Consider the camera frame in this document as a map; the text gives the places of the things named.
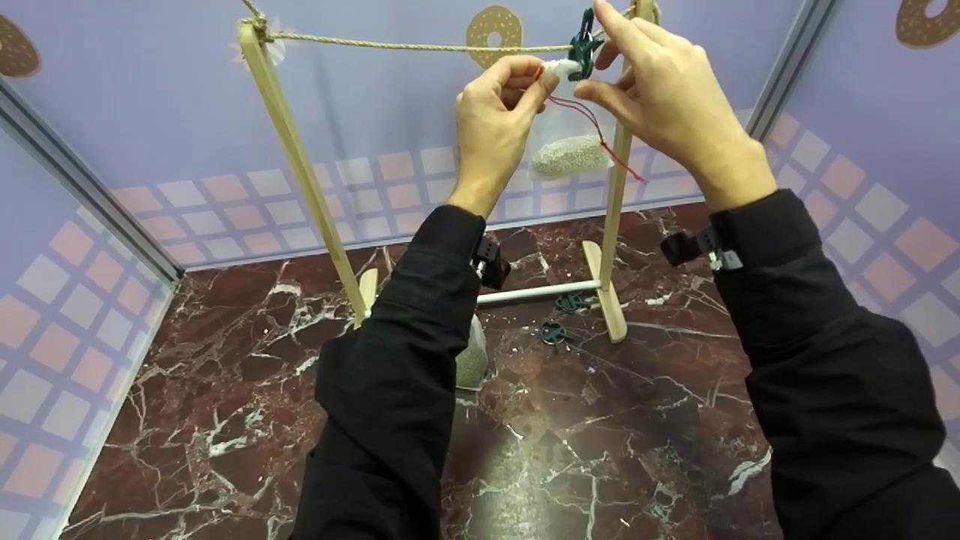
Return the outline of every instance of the wooden post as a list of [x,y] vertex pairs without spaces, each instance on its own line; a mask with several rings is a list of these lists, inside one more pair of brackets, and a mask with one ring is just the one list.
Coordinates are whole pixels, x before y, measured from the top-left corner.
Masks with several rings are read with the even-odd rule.
[[[290,113],[290,107],[287,105],[287,101],[283,97],[283,91],[280,89],[280,83],[274,71],[274,63],[270,60],[270,55],[267,53],[264,44],[260,42],[253,23],[251,21],[240,21],[237,27],[237,36],[240,41],[240,50],[243,52],[244,59],[247,60],[247,65],[256,81],[256,87],[260,90],[263,103],[267,107],[267,113],[270,114],[270,119],[274,122],[276,134],[283,146],[283,151],[290,161],[290,168],[293,169],[294,176],[297,177],[297,182],[300,184],[303,199],[310,209],[310,215],[313,217],[317,230],[324,238],[324,245],[333,260],[337,276],[340,277],[340,282],[344,286],[344,292],[347,294],[350,307],[353,308],[354,324],[359,326],[367,317],[367,307],[372,303],[372,292],[368,293],[369,299],[365,299],[356,276],[353,275],[353,269],[350,267],[349,259],[347,259],[347,252],[344,251],[344,244],[340,241],[340,236],[333,224],[333,218],[330,217],[330,210],[327,208],[324,196],[317,184],[313,165],[306,155],[300,133],[297,131],[293,115]],[[375,273],[372,281],[373,287],[375,287]],[[365,288],[370,288],[370,280],[366,279],[364,282]]]
[[[634,16],[647,20],[655,20],[655,0],[631,0]],[[616,134],[613,138],[613,152],[621,162],[630,162],[630,149],[634,136],[622,124],[616,125]],[[623,188],[627,182],[627,170],[615,165],[610,171],[610,181],[607,185],[607,215],[604,218],[603,244],[584,242],[584,255],[587,256],[587,265],[590,274],[600,282],[596,289],[597,300],[607,323],[607,334],[610,341],[619,343],[627,337],[627,320],[623,316],[623,307],[616,296],[612,285],[613,257],[616,255],[616,240],[620,231],[620,212],[623,209]]]

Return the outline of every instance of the red string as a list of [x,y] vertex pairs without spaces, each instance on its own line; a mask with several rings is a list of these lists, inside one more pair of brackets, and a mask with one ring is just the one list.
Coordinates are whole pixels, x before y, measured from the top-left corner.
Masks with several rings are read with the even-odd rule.
[[[535,76],[535,80],[539,79],[542,73],[543,73],[543,66],[541,65],[537,69],[537,75]],[[603,138],[603,131],[600,130],[600,122],[597,121],[596,114],[593,114],[592,110],[590,110],[586,105],[578,101],[573,101],[572,99],[564,99],[562,97],[554,97],[554,96],[549,96],[547,99],[549,99],[551,102],[553,102],[556,105],[559,105],[561,107],[566,107],[568,109],[576,110],[583,116],[586,116],[587,120],[589,120],[590,123],[593,124],[593,127],[596,128],[597,130],[597,135],[600,137],[600,146],[602,146],[603,149],[606,150],[608,154],[610,154],[610,157],[613,158],[613,161],[615,161],[616,164],[620,165],[621,167],[627,169],[627,172],[629,172],[631,176],[634,177],[634,179],[640,182],[643,182],[644,184],[647,183],[647,181],[640,178],[640,175],[638,175],[636,171],[634,171],[634,169],[630,168],[630,165],[628,165],[627,163],[624,163],[623,160],[621,160],[620,157],[617,156],[616,152],[614,152],[611,149],[610,145],[607,144],[607,141],[604,140]]]

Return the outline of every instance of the white beads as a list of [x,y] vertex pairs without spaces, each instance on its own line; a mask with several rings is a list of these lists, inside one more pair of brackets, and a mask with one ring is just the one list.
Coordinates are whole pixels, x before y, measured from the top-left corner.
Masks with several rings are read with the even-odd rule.
[[597,135],[569,136],[540,147],[530,168],[540,180],[599,172],[610,168],[613,161],[607,149],[600,146]]

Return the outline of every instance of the hand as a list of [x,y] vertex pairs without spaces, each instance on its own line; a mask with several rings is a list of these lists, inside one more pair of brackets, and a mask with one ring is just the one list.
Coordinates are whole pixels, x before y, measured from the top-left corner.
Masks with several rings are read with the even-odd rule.
[[714,211],[776,191],[762,146],[740,126],[703,47],[643,19],[627,20],[606,0],[594,0],[594,11],[610,38],[596,67],[610,67],[621,54],[630,67],[612,85],[581,82],[574,95],[609,110],[690,171]]
[[523,157],[534,116],[557,87],[556,76],[537,79],[542,61],[507,56],[457,96],[460,172],[447,203],[490,216]]

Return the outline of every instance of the twisted rope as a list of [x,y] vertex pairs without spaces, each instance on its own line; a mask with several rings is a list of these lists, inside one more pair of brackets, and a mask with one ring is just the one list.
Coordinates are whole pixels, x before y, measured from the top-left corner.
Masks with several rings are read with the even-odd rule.
[[[381,41],[366,41],[364,39],[344,39],[341,37],[311,36],[309,34],[296,34],[292,32],[274,32],[267,26],[267,15],[263,14],[252,0],[243,0],[247,9],[253,15],[253,18],[244,19],[253,24],[260,39],[265,43],[273,42],[277,39],[295,39],[298,41],[313,41],[314,43],[329,43],[333,45],[344,45],[346,47],[367,47],[371,49],[396,49],[407,51],[447,51],[456,53],[554,53],[570,50],[570,45],[544,45],[540,47],[469,47],[466,45],[432,45],[429,43],[384,43]],[[631,6],[623,12],[623,16],[633,15],[634,8]],[[660,8],[654,4],[654,22],[660,24]],[[596,33],[597,37],[604,34],[604,31]]]

